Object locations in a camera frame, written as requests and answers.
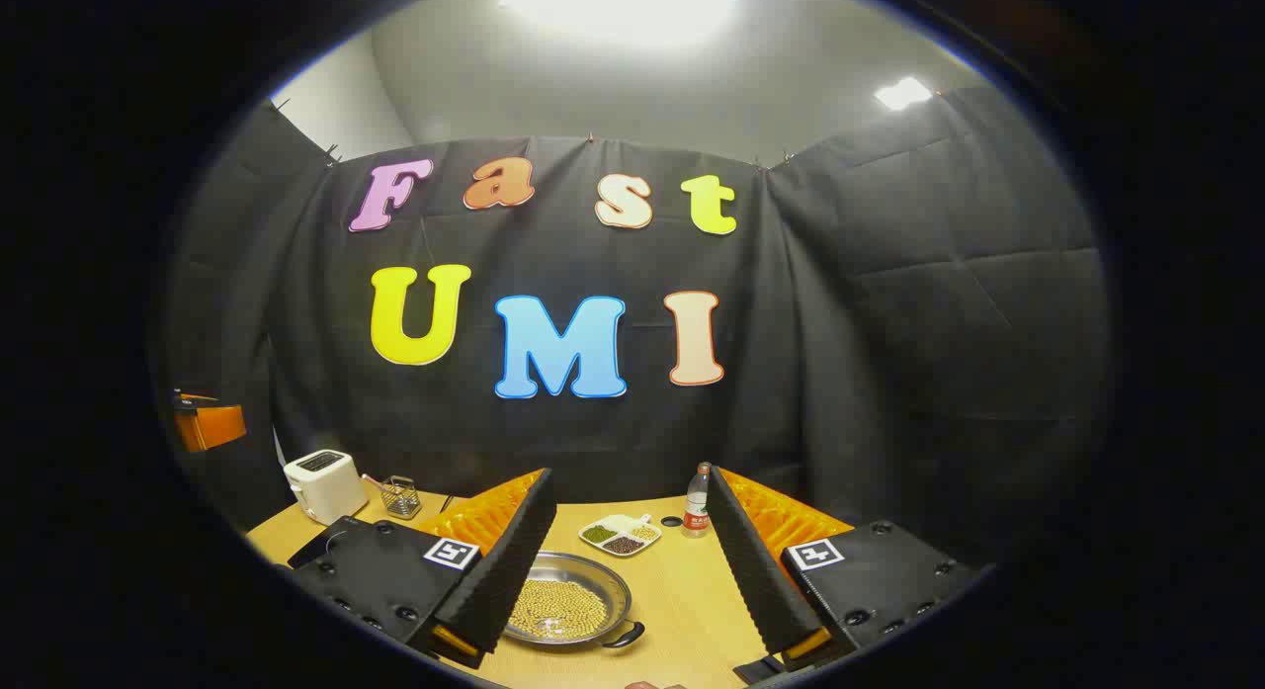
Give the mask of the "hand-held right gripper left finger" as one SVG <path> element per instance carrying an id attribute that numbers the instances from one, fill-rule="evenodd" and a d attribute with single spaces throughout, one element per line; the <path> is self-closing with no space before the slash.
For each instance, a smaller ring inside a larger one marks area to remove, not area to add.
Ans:
<path id="1" fill-rule="evenodd" d="M 555 515 L 552 469 L 540 469 L 417 528 L 344 515 L 288 565 L 349 619 L 474 669 L 497 649 Z"/>

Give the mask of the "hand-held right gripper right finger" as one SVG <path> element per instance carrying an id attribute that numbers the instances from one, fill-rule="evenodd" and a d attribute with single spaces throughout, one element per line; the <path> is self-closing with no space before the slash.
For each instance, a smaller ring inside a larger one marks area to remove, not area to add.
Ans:
<path id="1" fill-rule="evenodd" d="M 887 520 L 845 523 L 713 468 L 708 513 L 768 654 L 817 668 L 916 630 L 989 571 Z"/>

